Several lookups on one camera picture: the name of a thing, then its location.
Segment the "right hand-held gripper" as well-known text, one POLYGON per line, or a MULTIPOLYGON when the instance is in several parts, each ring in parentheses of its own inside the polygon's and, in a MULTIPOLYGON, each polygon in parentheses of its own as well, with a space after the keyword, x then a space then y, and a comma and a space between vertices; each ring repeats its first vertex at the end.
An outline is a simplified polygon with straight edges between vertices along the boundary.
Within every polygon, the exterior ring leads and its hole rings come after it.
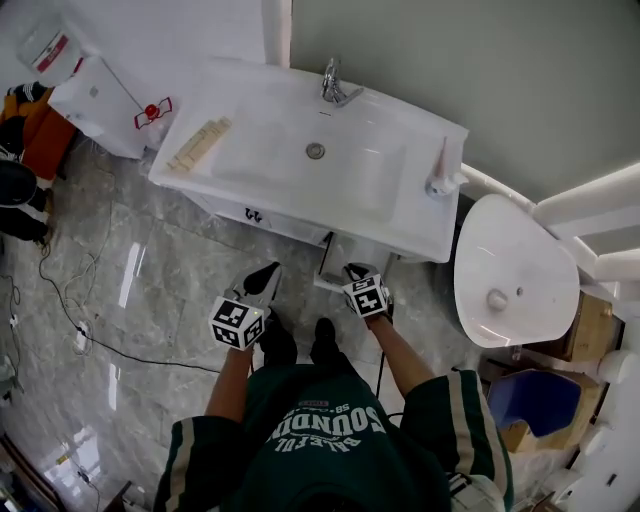
POLYGON ((390 292, 375 266, 357 264, 355 270, 348 263, 342 268, 342 277, 346 284, 342 291, 347 306, 359 318, 386 314, 389 311, 390 292))

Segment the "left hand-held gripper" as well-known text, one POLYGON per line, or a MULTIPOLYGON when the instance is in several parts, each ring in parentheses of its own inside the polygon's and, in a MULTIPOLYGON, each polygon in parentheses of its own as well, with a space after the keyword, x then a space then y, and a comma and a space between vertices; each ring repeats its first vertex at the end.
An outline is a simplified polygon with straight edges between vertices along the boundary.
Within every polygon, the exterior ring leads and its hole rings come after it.
POLYGON ((240 351, 252 347, 266 330, 270 304, 281 277, 278 262, 237 274, 223 296, 218 296, 213 303, 208 319, 212 338, 240 351))

